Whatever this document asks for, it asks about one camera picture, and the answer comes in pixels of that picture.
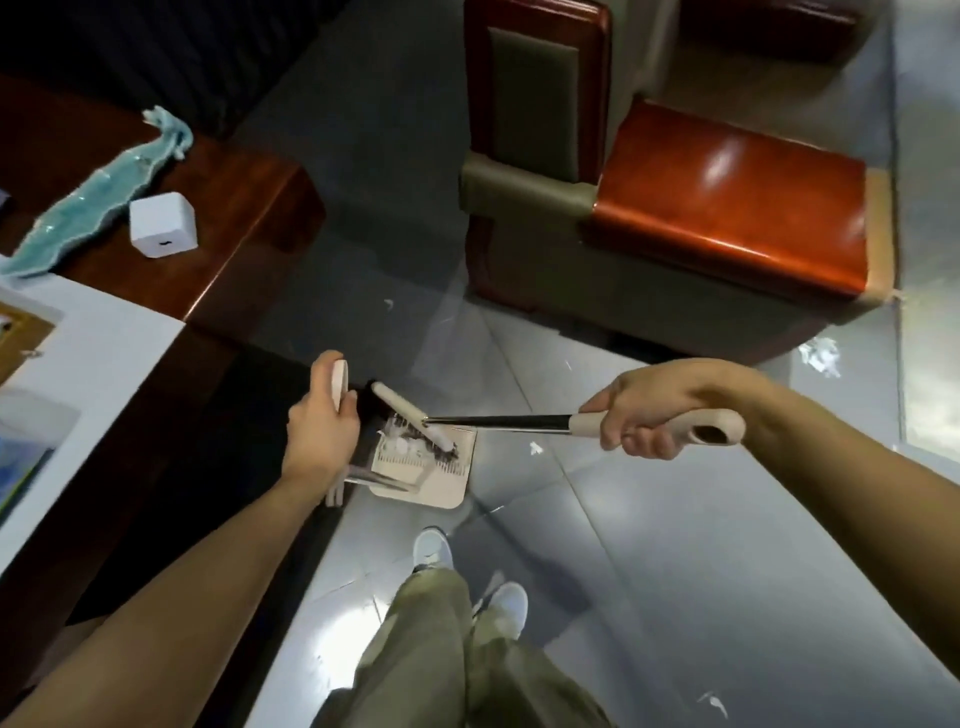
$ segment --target desk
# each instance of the desk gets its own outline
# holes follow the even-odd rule
[[[0,253],[120,151],[156,136],[136,114],[0,77]],[[16,694],[195,421],[324,208],[293,162],[198,136],[150,190],[196,209],[200,248],[149,259],[126,222],[57,274],[172,319],[179,333],[0,576],[0,708]]]

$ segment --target green pants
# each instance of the green pants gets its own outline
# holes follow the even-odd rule
[[[460,574],[414,573],[360,658],[353,688],[331,693],[313,728],[613,725],[540,650],[503,637],[494,609],[474,625]]]

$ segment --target foot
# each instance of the foot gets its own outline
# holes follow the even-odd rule
[[[414,541],[414,571],[453,569],[453,551],[439,528],[424,528]]]
[[[528,607],[527,590],[515,581],[508,581],[480,599],[473,610],[473,619],[476,621],[481,614],[492,610],[497,631],[509,640],[517,640],[527,623]]]

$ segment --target dark wall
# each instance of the dark wall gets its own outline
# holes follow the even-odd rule
[[[0,22],[0,72],[228,136],[348,0],[52,0]]]

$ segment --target white cube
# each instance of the white cube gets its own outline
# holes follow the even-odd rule
[[[146,257],[164,257],[197,247],[193,207],[179,192],[130,203],[130,241]]]

